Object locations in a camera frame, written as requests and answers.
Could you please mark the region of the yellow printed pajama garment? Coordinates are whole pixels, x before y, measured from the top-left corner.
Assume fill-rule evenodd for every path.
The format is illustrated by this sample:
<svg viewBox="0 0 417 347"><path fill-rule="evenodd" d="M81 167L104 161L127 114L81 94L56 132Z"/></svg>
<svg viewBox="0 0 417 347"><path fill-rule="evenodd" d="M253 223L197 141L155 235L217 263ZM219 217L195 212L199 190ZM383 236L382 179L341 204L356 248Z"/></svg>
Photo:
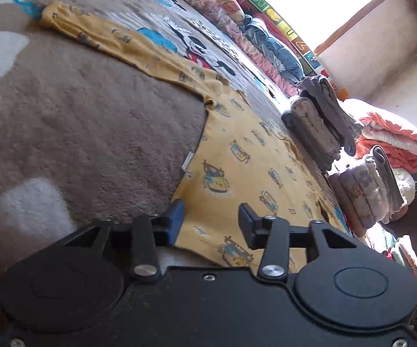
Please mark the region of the yellow printed pajama garment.
<svg viewBox="0 0 417 347"><path fill-rule="evenodd" d="M249 249L237 224L240 204L295 226L345 222L284 134L270 129L244 93L215 71L175 53L148 34L55 1L41 24L137 67L149 76L200 96L207 120L195 155L174 197L185 203L176 244L223 266L258 269L260 252Z"/></svg>

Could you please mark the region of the grey folded clothes stack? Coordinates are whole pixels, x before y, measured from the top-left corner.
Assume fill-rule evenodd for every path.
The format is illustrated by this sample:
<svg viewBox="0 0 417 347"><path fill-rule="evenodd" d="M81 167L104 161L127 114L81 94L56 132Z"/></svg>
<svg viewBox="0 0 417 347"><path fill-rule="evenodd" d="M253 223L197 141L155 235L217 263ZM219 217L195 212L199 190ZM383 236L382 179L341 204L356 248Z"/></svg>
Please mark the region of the grey folded clothes stack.
<svg viewBox="0 0 417 347"><path fill-rule="evenodd" d="M326 77L303 77L298 89L281 120L321 171L330 171L342 150L351 157L356 154L363 124L341 107Z"/></svg>

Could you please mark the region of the floral folded quilt stack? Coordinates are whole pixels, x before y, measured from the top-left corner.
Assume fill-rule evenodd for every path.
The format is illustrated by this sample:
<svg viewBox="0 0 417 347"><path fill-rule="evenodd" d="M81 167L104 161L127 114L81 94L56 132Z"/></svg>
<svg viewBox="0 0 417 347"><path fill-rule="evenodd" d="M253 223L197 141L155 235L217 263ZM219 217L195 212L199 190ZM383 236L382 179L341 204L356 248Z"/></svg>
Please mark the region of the floral folded quilt stack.
<svg viewBox="0 0 417 347"><path fill-rule="evenodd" d="M380 145L332 173L328 181L347 225L358 237L378 222L388 224L402 217L416 193L414 179L404 169L392 168Z"/></svg>

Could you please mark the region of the coral ruffled blanket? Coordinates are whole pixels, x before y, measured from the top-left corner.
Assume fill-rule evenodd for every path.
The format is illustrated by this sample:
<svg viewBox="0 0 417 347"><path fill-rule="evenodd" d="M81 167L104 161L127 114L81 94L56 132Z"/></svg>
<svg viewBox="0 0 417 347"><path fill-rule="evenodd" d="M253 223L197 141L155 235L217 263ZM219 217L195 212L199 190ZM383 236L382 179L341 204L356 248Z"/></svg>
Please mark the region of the coral ruffled blanket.
<svg viewBox="0 0 417 347"><path fill-rule="evenodd" d="M374 146L381 146L392 168L417 173L417 127L386 110L369 111L360 117L364 128L355 158L361 159Z"/></svg>

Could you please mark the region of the grey Mickey Mouse blanket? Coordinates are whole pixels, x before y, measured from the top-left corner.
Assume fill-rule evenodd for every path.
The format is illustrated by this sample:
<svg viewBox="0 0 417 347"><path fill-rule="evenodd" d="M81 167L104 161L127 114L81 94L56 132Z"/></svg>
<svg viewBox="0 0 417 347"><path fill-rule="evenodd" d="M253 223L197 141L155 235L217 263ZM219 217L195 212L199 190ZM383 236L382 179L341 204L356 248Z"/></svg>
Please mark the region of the grey Mickey Mouse blanket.
<svg viewBox="0 0 417 347"><path fill-rule="evenodd" d="M207 120L195 93L43 26L55 1L144 32L222 75L295 145L270 98L273 86L247 56L229 56L233 42L219 45L197 30L198 13L184 2L0 0L0 276L95 217L128 223L166 209ZM160 256L164 265L219 265L176 243Z"/></svg>

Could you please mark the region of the purple floral pillow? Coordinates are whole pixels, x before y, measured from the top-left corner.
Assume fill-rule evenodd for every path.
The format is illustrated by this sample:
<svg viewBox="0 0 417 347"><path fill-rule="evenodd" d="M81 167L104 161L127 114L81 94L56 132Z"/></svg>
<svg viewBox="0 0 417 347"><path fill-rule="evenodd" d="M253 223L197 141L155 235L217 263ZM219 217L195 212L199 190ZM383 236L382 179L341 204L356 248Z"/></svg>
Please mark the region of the purple floral pillow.
<svg viewBox="0 0 417 347"><path fill-rule="evenodd" d="M244 33L223 10L223 8L215 2L215 0L184 0L188 5L192 6L206 19L211 21L215 26L226 34L242 51L250 58L250 60L260 68L266 76L275 83L286 96L295 96L299 90L292 85L287 79L281 77L278 71L268 61L262 53L245 37Z"/></svg>

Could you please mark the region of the colourful alphabet play mat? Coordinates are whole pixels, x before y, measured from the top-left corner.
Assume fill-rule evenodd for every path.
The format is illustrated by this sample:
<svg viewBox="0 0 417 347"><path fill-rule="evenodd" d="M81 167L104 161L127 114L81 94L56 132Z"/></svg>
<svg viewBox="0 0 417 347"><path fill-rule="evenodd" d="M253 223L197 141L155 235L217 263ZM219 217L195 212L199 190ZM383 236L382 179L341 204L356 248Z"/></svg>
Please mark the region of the colourful alphabet play mat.
<svg viewBox="0 0 417 347"><path fill-rule="evenodd" d="M349 94L345 88L339 88L331 75L321 65L315 53L300 38L293 28L266 0L237 0L245 13L263 20L268 31L281 40L298 57L306 76L323 75L327 77L340 100L347 99Z"/></svg>

